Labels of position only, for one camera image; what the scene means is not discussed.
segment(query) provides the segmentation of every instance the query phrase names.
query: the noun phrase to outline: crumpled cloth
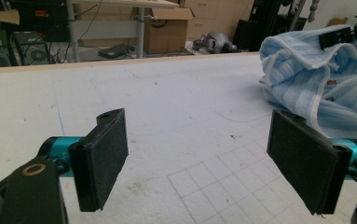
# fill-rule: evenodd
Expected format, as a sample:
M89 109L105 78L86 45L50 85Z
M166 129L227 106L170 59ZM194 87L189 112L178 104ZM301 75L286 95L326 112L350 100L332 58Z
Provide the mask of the crumpled cloth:
M345 27L266 38L259 50L263 91L326 137L357 139L357 40L322 50L318 39Z

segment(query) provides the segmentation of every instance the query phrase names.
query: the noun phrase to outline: grid pattern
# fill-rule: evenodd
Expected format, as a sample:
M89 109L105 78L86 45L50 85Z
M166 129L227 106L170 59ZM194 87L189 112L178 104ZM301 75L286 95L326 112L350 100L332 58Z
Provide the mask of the grid pattern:
M350 223L357 183L345 181L333 215L312 216L262 143L252 142L168 176L195 223Z

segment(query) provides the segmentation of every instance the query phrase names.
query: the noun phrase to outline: blue striped fabric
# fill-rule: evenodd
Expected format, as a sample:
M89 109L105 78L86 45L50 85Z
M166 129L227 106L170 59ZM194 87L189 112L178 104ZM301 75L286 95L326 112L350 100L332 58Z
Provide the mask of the blue striped fabric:
M318 36L345 27L271 36L259 50L266 99L333 138L357 138L357 40L322 50Z

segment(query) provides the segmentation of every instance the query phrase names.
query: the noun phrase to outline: workbench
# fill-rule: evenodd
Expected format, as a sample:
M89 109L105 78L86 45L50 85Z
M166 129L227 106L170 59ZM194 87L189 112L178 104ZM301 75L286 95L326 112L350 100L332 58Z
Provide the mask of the workbench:
M67 0L67 11L68 11L68 23L70 27L70 36L71 36L71 45L74 54L74 59L76 63L80 62L79 58L79 50L78 50L78 37L77 37L77 27L78 23L82 23L82 27L89 27L89 21L76 21L73 4L91 4L91 5L99 5L109 6L109 7L137 7L138 8L138 18L137 18L137 29L136 29L136 37L137 37L137 58L143 58L143 50L144 50L144 9L146 7L163 7L163 8L173 8L179 7L178 4L174 4L172 2L168 2L165 0ZM114 28L111 28L108 25L108 21L91 21L91 26L96 26L97 30L92 28L92 32L96 33L99 38L107 38L108 35L113 33L121 33L127 34L130 33L128 31L124 31L124 29L131 30L132 23L135 21L122 21L119 25L115 25Z
M0 68L0 180L125 108L130 155L103 211L80 213L61 178L70 223L349 223L357 183L313 217L268 156L262 76L256 53Z

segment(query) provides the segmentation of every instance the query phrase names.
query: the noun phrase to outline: table surface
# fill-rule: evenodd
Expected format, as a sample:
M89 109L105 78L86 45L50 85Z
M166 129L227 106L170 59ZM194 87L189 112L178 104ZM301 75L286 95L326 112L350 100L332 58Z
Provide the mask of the table surface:
M103 211L71 223L348 223L357 183L335 215L313 217L266 153L271 112L257 54L0 68L0 180L51 136L84 136L125 108L130 155Z
M77 4L100 4L117 7L178 7L178 4L165 0L70 0Z

